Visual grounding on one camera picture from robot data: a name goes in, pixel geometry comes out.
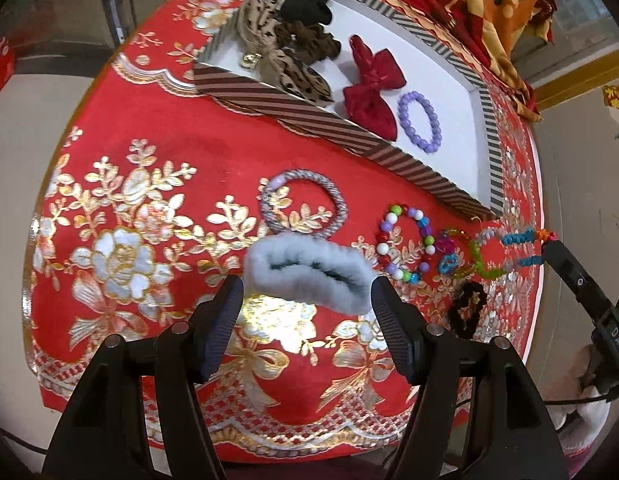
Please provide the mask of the small black scrunchie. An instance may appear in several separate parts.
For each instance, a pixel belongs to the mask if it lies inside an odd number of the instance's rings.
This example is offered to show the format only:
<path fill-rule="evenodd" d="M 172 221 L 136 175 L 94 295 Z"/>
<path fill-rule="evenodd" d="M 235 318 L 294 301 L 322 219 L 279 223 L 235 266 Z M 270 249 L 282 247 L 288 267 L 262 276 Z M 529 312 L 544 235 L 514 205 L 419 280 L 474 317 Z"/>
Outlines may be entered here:
<path fill-rule="evenodd" d="M 447 312 L 451 333 L 459 338 L 472 340 L 486 304 L 487 294 L 481 283 L 463 283 Z"/>

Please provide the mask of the grey fluffy scrunchie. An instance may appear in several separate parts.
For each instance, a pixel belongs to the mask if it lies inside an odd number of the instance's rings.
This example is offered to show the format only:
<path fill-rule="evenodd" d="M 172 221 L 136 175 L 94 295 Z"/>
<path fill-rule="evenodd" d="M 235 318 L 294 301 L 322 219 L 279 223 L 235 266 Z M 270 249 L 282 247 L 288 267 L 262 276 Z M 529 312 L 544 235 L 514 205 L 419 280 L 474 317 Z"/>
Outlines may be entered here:
<path fill-rule="evenodd" d="M 262 238 L 243 259 L 247 294 L 315 304 L 345 315 L 371 310 L 377 276 L 356 249 L 293 232 Z"/>

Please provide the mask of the dark red satin bow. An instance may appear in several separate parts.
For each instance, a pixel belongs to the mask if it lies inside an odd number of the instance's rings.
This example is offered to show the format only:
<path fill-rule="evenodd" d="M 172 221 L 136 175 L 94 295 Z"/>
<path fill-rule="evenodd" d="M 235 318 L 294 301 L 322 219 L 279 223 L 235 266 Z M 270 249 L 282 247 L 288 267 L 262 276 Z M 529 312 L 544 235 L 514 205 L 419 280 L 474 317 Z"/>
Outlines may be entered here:
<path fill-rule="evenodd" d="M 405 87 L 405 76 L 389 50 L 373 53 L 358 35 L 349 38 L 349 45 L 358 82 L 343 89 L 347 116 L 359 127 L 393 142 L 397 139 L 396 119 L 381 93 Z"/>

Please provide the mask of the brown scrunchie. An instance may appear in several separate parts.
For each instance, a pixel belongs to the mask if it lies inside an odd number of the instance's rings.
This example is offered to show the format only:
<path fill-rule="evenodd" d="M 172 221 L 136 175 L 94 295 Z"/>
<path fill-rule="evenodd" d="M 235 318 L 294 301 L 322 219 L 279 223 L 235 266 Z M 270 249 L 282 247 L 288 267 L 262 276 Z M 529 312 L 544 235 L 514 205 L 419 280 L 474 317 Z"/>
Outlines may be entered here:
<path fill-rule="evenodd" d="M 341 53 L 341 42 L 320 24 L 281 22 L 274 26 L 274 33 L 280 47 L 291 49 L 296 58 L 308 65 L 327 58 L 334 60 Z"/>

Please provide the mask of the leopard print bow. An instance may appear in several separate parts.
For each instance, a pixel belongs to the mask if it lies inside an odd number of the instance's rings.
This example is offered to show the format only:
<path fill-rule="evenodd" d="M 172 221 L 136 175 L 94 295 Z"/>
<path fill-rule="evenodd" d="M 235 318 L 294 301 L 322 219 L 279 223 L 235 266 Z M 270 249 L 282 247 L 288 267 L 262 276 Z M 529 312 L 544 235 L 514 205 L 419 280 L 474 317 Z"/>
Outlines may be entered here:
<path fill-rule="evenodd" d="M 282 47 L 274 16 L 279 0 L 248 0 L 238 11 L 236 31 L 244 47 L 241 65 L 257 70 L 260 79 L 316 105 L 333 102 L 323 76 Z"/>

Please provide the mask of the red gold floral tablecloth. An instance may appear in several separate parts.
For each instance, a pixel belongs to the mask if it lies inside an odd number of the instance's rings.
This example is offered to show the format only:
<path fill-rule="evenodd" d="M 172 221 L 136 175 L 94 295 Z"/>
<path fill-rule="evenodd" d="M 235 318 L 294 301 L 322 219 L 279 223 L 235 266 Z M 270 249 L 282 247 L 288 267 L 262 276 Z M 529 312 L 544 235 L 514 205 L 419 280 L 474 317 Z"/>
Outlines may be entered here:
<path fill-rule="evenodd" d="M 184 321 L 254 243 L 279 232 L 354 248 L 433 323 L 465 278 L 487 292 L 477 337 L 530 350 L 543 271 L 535 145 L 508 88 L 424 14 L 381 0 L 487 84 L 503 158 L 497 218 L 469 217 L 371 160 L 198 93 L 193 65 L 247 0 L 168 0 L 80 103 L 32 220 L 26 360 L 62 411 L 112 334 L 154 337 Z"/>

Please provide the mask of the orange red patterned blanket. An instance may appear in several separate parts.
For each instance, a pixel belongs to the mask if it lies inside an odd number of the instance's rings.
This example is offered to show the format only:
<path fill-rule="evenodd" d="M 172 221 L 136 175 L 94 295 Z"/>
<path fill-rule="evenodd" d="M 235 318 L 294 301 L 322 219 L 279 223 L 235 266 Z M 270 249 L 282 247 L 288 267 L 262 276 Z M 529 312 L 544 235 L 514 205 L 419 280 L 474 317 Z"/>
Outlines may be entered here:
<path fill-rule="evenodd" d="M 555 0 L 387 1 L 420 12 L 446 28 L 508 88 L 519 115 L 530 122 L 541 120 L 532 87 L 513 65 L 512 51 L 525 32 L 544 42 L 552 40 Z"/>

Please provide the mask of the red box on floor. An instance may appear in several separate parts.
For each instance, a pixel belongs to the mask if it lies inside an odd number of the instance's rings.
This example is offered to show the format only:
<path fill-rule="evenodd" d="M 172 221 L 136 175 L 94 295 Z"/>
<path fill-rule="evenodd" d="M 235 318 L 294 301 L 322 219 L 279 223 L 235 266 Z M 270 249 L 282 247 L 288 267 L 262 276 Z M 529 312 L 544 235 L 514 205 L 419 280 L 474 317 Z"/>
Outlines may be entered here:
<path fill-rule="evenodd" d="M 0 91 L 15 72 L 15 51 L 11 48 L 9 40 L 3 37 L 0 40 Z"/>

